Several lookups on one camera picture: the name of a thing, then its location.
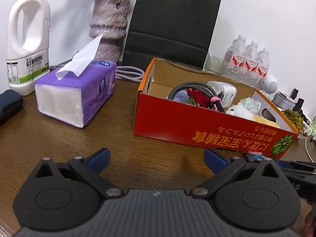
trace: coiled hose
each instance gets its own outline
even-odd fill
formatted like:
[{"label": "coiled hose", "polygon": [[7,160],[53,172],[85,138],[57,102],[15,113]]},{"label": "coiled hose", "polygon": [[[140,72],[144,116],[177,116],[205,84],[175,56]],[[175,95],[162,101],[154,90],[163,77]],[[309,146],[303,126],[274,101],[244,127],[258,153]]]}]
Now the coiled hose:
[{"label": "coiled hose", "polygon": [[182,83],[182,84],[176,86],[170,92],[168,99],[173,100],[178,92],[180,92],[181,90],[184,90],[184,89],[188,89],[188,88],[193,88],[193,89],[199,90],[209,98],[212,98],[213,96],[217,96],[214,89],[212,87],[210,87],[209,85],[204,84],[202,82],[198,82],[198,81],[190,81],[190,82],[185,82],[185,83]]}]

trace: cardboard box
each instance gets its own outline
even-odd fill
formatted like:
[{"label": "cardboard box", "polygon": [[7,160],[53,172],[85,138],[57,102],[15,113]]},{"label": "cardboard box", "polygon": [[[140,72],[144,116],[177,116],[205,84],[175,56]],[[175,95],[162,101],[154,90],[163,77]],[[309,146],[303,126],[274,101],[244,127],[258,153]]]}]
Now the cardboard box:
[{"label": "cardboard box", "polygon": [[[167,100],[177,85],[187,81],[220,81],[237,88],[233,101],[252,97],[261,102],[259,115],[269,115],[281,129],[190,104]],[[298,131],[258,90],[228,78],[154,58],[139,85],[134,134],[202,148],[223,148],[281,157]]]}]

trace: stone-textured vase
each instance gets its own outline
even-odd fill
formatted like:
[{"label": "stone-textured vase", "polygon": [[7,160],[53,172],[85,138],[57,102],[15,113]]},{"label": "stone-textured vase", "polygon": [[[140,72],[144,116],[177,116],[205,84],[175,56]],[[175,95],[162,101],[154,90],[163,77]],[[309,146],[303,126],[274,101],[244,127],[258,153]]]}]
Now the stone-textured vase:
[{"label": "stone-textured vase", "polygon": [[120,40],[126,36],[129,0],[94,0],[89,36],[103,34],[95,60],[118,62]]}]

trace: triangular cutout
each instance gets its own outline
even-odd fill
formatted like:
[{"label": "triangular cutout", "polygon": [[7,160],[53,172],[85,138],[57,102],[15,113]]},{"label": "triangular cutout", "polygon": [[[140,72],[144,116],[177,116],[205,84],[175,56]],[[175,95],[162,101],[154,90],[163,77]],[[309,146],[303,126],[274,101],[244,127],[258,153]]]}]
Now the triangular cutout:
[{"label": "triangular cutout", "polygon": [[52,176],[53,172],[48,164],[43,164],[37,174],[35,175],[36,178],[41,178],[41,177],[47,177],[47,176]]},{"label": "triangular cutout", "polygon": [[262,176],[278,178],[279,175],[271,164],[267,164],[261,174]]}]

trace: purple tissue pack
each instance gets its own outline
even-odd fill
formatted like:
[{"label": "purple tissue pack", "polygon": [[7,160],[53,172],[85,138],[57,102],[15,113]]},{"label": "purple tissue pack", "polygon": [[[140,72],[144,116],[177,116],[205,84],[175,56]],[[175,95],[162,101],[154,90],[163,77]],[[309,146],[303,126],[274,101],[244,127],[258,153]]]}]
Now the purple tissue pack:
[{"label": "purple tissue pack", "polygon": [[92,61],[77,77],[68,72],[61,80],[56,69],[35,82],[38,110],[83,128],[114,92],[116,63]]}]

